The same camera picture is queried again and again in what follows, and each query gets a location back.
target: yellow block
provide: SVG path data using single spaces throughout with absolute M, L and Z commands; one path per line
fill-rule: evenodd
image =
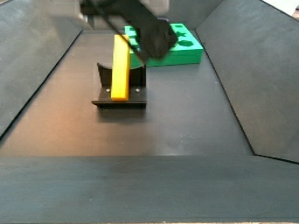
M 112 101 L 128 101 L 130 48 L 120 35 L 115 36 L 114 66 L 112 66 Z

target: dark gray surface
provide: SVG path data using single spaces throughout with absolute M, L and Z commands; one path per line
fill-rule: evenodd
M 23 0 L 0 6 L 0 30 L 1 136 L 82 28 L 64 17 L 50 17 L 43 1 Z
M 299 162 L 298 21 L 226 0 L 198 33 L 256 154 Z
M 211 63 L 147 69 L 146 110 L 99 110 L 114 34 L 80 35 L 0 143 L 0 156 L 251 155 Z
M 298 222 L 298 173 L 260 157 L 5 157 L 0 223 Z
M 195 30 L 223 0 L 170 0 L 167 17 Z

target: bin floor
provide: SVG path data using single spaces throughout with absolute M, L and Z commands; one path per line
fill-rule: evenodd
M 206 54 L 147 69 L 147 108 L 100 110 L 114 34 L 84 32 L 0 143 L 1 157 L 251 155 Z

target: green lego block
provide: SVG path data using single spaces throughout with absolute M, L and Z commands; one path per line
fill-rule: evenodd
M 203 47 L 198 39 L 192 36 L 187 27 L 183 24 L 171 24 L 172 30 L 178 36 L 178 43 L 170 50 L 163 60 L 150 59 L 148 67 L 196 64 L 202 62 Z M 138 47 L 136 30 L 132 26 L 126 26 L 126 35 L 130 37 L 130 43 Z M 131 50 L 131 67 L 140 67 L 142 63 Z

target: black stand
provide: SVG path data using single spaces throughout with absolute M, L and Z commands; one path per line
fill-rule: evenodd
M 130 70 L 128 101 L 111 100 L 112 69 L 98 64 L 102 89 L 98 101 L 92 103 L 102 109 L 144 109 L 146 108 L 146 67 Z

